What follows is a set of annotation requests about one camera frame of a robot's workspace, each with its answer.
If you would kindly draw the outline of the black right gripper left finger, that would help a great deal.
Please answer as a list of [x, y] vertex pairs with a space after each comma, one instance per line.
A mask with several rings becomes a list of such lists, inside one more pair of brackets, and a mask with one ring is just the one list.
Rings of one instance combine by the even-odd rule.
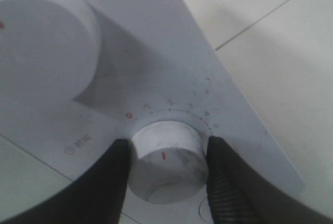
[[4, 223], [118, 223], [130, 171], [130, 142], [115, 140], [77, 180]]

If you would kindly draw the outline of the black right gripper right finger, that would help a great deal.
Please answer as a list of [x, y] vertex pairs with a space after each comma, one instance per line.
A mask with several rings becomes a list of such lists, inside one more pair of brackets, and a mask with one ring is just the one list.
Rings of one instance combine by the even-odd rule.
[[273, 186], [219, 136], [208, 139], [207, 164], [214, 223], [332, 223]]

